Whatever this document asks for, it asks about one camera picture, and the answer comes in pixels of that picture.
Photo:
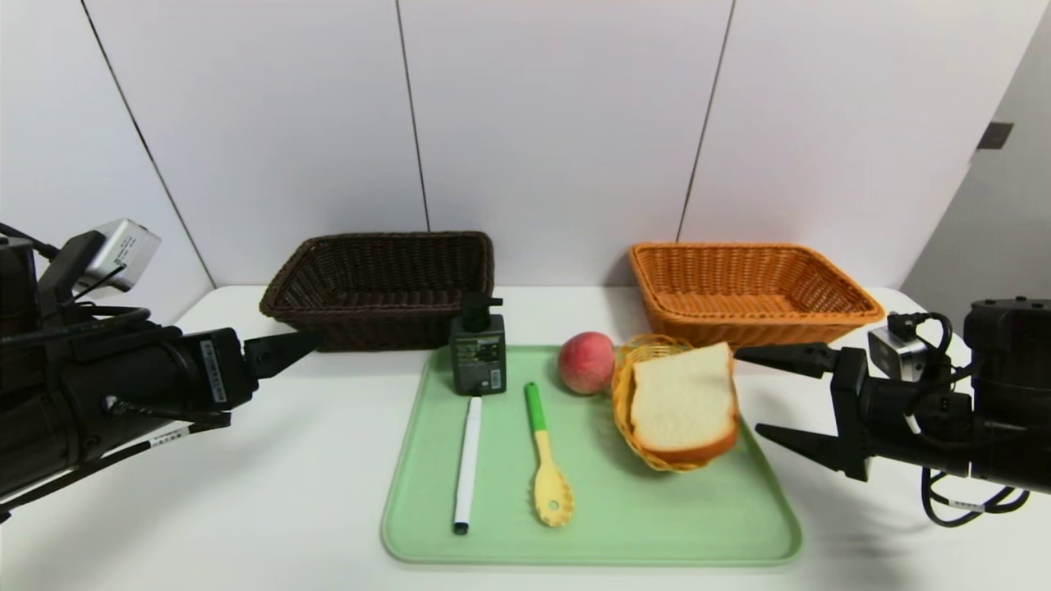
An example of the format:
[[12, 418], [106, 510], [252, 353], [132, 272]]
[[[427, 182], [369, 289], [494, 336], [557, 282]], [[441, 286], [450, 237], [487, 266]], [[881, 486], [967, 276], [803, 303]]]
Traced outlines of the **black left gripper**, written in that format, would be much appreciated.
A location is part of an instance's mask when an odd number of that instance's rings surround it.
[[275, 378], [324, 341], [322, 332], [271, 334], [244, 341], [241, 355], [236, 333], [224, 328], [68, 365], [59, 384], [80, 456], [98, 458], [172, 423], [217, 423], [251, 400], [257, 379]]

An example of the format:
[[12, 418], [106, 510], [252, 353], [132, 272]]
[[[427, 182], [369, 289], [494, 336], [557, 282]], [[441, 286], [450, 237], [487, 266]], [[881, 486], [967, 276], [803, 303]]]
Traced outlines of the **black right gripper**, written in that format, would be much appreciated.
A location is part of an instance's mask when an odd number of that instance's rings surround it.
[[950, 360], [926, 366], [916, 382], [874, 378], [866, 352], [837, 350], [821, 341], [741, 347], [742, 362], [805, 375], [831, 378], [838, 436], [755, 424], [755, 433], [848, 478], [867, 482], [873, 458], [903, 461], [945, 474], [970, 472], [967, 447], [975, 420], [968, 394], [954, 392]]

